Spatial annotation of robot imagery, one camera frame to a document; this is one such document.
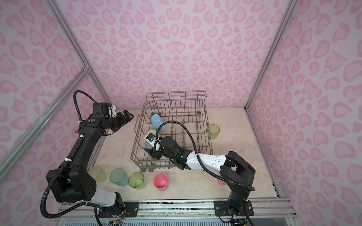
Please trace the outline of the light blue ceramic mug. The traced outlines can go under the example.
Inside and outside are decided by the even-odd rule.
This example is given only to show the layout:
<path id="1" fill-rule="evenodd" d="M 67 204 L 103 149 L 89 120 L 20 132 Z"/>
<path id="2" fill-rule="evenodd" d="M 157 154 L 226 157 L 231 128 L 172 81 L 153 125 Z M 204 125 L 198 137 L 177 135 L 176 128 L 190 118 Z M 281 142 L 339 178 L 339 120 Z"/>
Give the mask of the light blue ceramic mug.
<path id="1" fill-rule="evenodd" d="M 158 130 L 164 122 L 160 115 L 154 114 L 151 117 L 151 123 L 152 123 L 154 130 Z"/>

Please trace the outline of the green transparent plastic cup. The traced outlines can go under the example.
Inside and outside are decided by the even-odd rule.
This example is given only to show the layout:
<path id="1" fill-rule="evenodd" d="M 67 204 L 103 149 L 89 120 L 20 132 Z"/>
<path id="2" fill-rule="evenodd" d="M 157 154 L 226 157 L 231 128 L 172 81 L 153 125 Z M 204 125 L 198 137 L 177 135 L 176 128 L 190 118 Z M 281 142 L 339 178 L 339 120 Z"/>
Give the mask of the green transparent plastic cup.
<path id="1" fill-rule="evenodd" d="M 128 184 L 131 188 L 141 190 L 146 186 L 146 180 L 142 172 L 133 173 L 129 179 Z"/>

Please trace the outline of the teal plastic cup front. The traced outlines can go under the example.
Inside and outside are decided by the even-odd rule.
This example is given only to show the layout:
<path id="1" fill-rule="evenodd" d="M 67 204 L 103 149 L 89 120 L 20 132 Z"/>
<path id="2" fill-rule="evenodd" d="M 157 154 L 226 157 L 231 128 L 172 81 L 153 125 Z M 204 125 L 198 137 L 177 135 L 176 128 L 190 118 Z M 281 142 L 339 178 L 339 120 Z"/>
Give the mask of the teal plastic cup front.
<path id="1" fill-rule="evenodd" d="M 114 169 L 109 175 L 109 180 L 117 186 L 122 186 L 122 187 L 127 186 L 128 179 L 129 179 L 128 175 L 122 168 Z"/>

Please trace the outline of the pale yellow plastic cup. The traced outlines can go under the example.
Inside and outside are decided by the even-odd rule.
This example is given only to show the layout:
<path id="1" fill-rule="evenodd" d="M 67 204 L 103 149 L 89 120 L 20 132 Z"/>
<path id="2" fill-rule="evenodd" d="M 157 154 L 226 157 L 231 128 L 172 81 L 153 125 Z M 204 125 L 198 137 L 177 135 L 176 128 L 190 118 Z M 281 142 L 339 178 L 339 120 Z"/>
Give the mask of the pale yellow plastic cup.
<path id="1" fill-rule="evenodd" d="M 88 174 L 95 179 L 95 181 L 97 183 L 102 183 L 104 181 L 106 181 L 107 179 L 107 174 L 105 173 L 105 171 L 98 165 L 95 165 L 93 167 L 91 167 L 88 170 Z"/>

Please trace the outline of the teal textured plastic cup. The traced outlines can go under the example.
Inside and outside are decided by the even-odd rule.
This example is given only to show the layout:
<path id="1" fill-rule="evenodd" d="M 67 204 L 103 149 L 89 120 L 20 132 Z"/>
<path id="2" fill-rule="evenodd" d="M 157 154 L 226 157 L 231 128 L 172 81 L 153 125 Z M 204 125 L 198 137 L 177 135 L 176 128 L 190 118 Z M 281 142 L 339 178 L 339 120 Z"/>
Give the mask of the teal textured plastic cup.
<path id="1" fill-rule="evenodd" d="M 145 142 L 145 147 L 146 147 L 146 149 L 151 150 L 154 147 L 154 144 L 153 144 L 153 142 L 146 141 Z"/>

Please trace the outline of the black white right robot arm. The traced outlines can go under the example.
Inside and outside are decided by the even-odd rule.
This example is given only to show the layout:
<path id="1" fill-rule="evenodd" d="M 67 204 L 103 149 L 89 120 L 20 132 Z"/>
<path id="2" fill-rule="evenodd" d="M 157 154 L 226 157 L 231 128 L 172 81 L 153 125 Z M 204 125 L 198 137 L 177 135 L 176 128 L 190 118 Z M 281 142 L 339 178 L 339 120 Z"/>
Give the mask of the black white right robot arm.
<path id="1" fill-rule="evenodd" d="M 145 137 L 145 141 L 152 147 L 145 151 L 156 160 L 165 157 L 181 170 L 204 170 L 211 176 L 217 175 L 217 179 L 225 182 L 231 190 L 229 212 L 234 215 L 245 213 L 246 200 L 255 190 L 252 186 L 255 169 L 236 152 L 230 151 L 227 155 L 195 153 L 179 146 L 171 136 L 156 139 L 152 133 Z"/>

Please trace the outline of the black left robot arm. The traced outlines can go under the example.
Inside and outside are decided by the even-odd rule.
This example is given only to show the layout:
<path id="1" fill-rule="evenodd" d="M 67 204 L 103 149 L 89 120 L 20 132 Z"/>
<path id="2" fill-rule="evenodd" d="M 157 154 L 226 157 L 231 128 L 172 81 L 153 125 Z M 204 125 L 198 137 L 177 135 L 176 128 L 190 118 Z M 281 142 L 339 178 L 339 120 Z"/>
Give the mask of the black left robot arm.
<path id="1" fill-rule="evenodd" d="M 134 118 L 127 110 L 116 112 L 109 103 L 94 103 L 93 113 L 80 122 L 76 133 L 79 135 L 75 145 L 55 170 L 50 170 L 46 179 L 48 186 L 41 198 L 42 215 L 55 218 L 46 210 L 49 193 L 53 193 L 56 201 L 74 203 L 64 214 L 84 205 L 97 207 L 119 216 L 124 211 L 124 204 L 118 192 L 107 192 L 97 186 L 96 180 L 88 174 L 88 164 L 98 141 L 111 130 L 117 132 Z"/>

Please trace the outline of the pink plastic cup centre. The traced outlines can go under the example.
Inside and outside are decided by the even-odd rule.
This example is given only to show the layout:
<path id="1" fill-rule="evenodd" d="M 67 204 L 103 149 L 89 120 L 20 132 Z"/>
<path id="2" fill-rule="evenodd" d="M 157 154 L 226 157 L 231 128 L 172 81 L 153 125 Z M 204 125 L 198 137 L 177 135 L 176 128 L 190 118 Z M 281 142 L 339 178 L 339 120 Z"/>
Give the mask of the pink plastic cup centre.
<path id="1" fill-rule="evenodd" d="M 153 184 L 159 191 L 166 191 L 169 185 L 169 178 L 165 173 L 159 173 L 154 177 Z"/>

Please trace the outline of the pink plastic cup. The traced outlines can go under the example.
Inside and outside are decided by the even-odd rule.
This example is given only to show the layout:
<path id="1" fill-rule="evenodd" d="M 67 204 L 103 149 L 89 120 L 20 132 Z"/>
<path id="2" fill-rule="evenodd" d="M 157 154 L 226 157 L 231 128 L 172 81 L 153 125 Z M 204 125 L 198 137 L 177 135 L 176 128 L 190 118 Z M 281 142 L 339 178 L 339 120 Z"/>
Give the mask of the pink plastic cup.
<path id="1" fill-rule="evenodd" d="M 227 185 L 226 182 L 224 182 L 224 181 L 222 181 L 222 180 L 219 180 L 219 179 L 217 179 L 217 182 L 218 182 L 218 184 L 221 185 L 221 186 Z"/>
<path id="2" fill-rule="evenodd" d="M 169 185 L 169 178 L 165 173 L 159 173 L 154 177 L 153 184 L 159 191 L 166 191 Z"/>

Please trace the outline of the yellow-green plastic cup right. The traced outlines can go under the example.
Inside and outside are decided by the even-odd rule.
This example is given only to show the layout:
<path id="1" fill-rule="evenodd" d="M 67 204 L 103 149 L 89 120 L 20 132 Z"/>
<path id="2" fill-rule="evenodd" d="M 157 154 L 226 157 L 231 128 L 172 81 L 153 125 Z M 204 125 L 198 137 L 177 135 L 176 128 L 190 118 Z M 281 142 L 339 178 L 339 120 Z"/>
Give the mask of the yellow-green plastic cup right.
<path id="1" fill-rule="evenodd" d="M 211 140 L 215 140 L 221 131 L 220 127 L 216 124 L 209 125 L 207 130 Z"/>

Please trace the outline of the pink plastic cup right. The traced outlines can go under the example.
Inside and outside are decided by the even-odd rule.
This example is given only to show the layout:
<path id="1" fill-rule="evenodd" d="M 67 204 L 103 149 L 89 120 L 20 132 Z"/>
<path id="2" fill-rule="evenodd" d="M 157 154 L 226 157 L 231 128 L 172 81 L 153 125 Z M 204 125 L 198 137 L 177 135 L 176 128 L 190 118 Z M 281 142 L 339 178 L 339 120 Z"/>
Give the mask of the pink plastic cup right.
<path id="1" fill-rule="evenodd" d="M 221 185 L 221 186 L 227 185 L 226 182 L 224 182 L 224 181 L 222 181 L 222 180 L 219 180 L 219 179 L 217 179 L 217 182 L 218 182 L 218 184 Z"/>

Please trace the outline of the left aluminium frame strut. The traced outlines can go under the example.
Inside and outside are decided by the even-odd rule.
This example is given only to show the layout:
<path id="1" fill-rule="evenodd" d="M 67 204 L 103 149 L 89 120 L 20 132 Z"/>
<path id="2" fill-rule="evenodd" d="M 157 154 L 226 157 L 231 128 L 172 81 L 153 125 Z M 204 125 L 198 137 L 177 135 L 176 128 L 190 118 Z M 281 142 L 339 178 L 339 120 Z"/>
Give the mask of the left aluminium frame strut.
<path id="1" fill-rule="evenodd" d="M 47 124 L 54 118 L 59 109 L 72 95 L 74 90 L 82 83 L 89 74 L 89 67 L 85 66 L 77 76 L 66 86 L 66 88 L 54 99 L 50 106 L 35 121 L 30 129 L 21 137 L 21 139 L 12 147 L 9 153 L 1 162 L 1 181 L 12 171 L 16 164 L 23 157 L 29 146 L 43 132 Z"/>

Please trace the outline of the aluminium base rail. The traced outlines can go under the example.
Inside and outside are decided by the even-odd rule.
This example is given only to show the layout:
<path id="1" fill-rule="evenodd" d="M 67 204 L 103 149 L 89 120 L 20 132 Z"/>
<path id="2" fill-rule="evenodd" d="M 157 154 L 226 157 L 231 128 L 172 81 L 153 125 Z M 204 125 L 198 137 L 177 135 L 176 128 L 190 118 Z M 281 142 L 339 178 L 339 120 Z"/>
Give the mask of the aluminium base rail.
<path id="1" fill-rule="evenodd" d="M 247 211 L 234 216 L 223 199 L 127 201 L 126 216 L 99 212 L 104 226 L 299 226 L 287 198 L 249 198 Z"/>

